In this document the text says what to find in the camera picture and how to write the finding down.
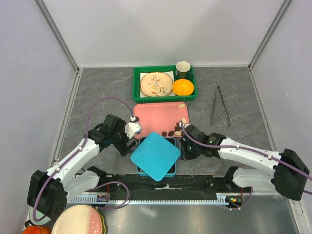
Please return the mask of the blue chocolate tin box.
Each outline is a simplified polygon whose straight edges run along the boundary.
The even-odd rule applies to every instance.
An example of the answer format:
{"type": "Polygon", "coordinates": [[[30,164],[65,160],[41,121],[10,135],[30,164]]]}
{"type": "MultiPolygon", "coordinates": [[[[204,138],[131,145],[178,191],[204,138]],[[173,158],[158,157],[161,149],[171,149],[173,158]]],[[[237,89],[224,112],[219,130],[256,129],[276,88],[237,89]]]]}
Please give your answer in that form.
{"type": "MultiPolygon", "coordinates": [[[[176,146],[176,140],[173,137],[166,137],[165,138],[168,142],[170,142],[172,145],[176,146]]],[[[139,139],[138,144],[140,145],[143,141],[145,140],[145,137],[142,137],[139,139]]],[[[149,175],[144,172],[140,167],[136,167],[136,171],[140,176],[145,176],[145,177],[149,177],[149,175]]],[[[167,172],[167,174],[164,177],[167,178],[172,178],[176,175],[176,162],[172,165],[172,167],[170,168],[170,170],[167,172]]]]}

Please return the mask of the blue tin lid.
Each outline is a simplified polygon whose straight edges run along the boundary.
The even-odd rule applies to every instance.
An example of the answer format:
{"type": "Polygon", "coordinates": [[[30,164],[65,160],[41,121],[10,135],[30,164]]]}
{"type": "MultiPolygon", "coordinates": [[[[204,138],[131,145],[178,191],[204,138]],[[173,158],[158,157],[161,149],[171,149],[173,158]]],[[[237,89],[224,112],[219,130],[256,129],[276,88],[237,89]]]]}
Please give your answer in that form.
{"type": "Polygon", "coordinates": [[[150,178],[160,182],[180,158],[181,150],[156,132],[150,133],[131,154],[130,160],[150,178]]]}

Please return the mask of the pink chocolate tray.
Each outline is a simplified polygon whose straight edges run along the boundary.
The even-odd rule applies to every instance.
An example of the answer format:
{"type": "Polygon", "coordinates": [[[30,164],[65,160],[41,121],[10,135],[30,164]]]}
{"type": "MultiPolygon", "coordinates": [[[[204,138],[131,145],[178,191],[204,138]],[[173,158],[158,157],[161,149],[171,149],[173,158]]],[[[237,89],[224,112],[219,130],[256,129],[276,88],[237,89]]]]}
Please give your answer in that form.
{"type": "Polygon", "coordinates": [[[137,104],[134,115],[142,126],[141,132],[135,135],[136,139],[147,137],[152,132],[160,135],[165,132],[168,136],[180,121],[190,123],[187,105],[181,101],[137,104]]]}

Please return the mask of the metal tongs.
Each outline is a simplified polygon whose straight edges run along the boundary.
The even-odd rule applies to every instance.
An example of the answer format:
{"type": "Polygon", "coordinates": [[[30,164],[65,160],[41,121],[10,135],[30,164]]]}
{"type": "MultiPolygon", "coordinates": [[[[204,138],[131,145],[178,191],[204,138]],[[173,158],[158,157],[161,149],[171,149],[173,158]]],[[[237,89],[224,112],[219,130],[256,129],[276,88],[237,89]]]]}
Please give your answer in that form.
{"type": "Polygon", "coordinates": [[[225,119],[226,119],[226,124],[227,127],[231,126],[231,118],[229,115],[229,112],[227,110],[226,104],[225,104],[225,100],[221,91],[221,87],[217,86],[215,92],[214,92],[214,98],[213,98],[213,102],[212,102],[212,110],[211,110],[211,117],[210,117],[210,125],[213,124],[214,121],[214,117],[215,117],[215,109],[216,106],[219,107],[219,109],[222,109],[225,119]]]}

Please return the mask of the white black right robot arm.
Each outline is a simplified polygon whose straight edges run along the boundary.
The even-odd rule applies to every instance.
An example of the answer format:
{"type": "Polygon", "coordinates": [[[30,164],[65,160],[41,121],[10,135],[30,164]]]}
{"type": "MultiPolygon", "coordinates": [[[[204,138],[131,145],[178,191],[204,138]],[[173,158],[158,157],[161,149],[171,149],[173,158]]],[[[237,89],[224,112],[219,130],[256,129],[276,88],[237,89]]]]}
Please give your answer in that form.
{"type": "Polygon", "coordinates": [[[311,179],[308,167],[290,149],[282,152],[261,150],[221,134],[206,135],[198,129],[182,131],[181,147],[184,160],[204,155],[249,166],[249,170],[231,167],[227,171],[223,186],[229,192],[252,187],[276,191],[288,199],[300,201],[306,192],[307,180],[311,179]]]}

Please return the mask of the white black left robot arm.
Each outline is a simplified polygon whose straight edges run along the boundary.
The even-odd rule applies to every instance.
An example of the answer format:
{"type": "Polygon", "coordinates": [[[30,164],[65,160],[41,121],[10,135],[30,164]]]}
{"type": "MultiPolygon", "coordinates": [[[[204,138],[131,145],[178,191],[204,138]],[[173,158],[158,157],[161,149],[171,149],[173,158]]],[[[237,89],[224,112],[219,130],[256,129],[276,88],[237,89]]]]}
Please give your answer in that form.
{"type": "Polygon", "coordinates": [[[103,123],[90,129],[63,160],[46,171],[35,171],[30,179],[27,204],[32,207],[30,217],[35,223],[44,219],[56,220],[67,202],[88,190],[101,192],[107,186],[106,178],[88,169],[76,173],[105,148],[113,145],[121,156],[126,156],[136,146],[135,134],[142,127],[137,117],[129,122],[114,115],[107,115],[103,123]]]}

